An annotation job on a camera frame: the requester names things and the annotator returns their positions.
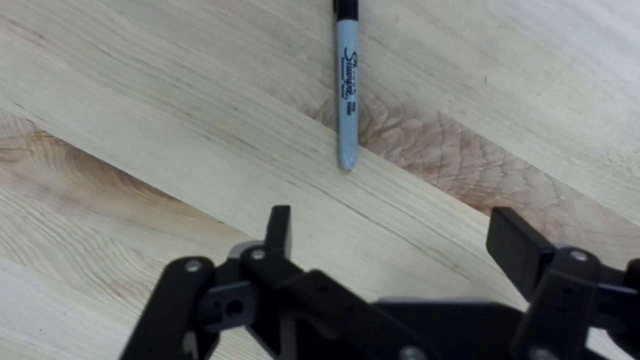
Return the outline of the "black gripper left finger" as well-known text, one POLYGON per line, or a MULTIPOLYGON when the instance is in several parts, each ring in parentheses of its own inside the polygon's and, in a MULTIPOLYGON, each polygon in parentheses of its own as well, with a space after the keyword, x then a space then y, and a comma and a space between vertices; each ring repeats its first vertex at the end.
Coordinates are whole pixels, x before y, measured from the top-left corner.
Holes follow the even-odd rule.
POLYGON ((274 360, 313 360, 311 327, 286 295, 301 276, 287 258, 290 220, 290 205, 274 205, 265 235, 235 245, 221 264, 169 261, 118 360, 208 360, 234 327, 245 327, 274 360))

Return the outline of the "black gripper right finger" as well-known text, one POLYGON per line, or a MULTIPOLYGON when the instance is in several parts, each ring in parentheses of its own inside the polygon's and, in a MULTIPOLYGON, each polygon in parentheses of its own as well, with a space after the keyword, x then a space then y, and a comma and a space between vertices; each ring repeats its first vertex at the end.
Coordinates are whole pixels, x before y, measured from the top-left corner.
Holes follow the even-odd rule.
POLYGON ((514 358, 604 360, 586 345, 592 327, 640 355, 640 258, 611 268, 583 248, 556 245, 505 205, 490 214, 486 249, 528 301, 514 358))

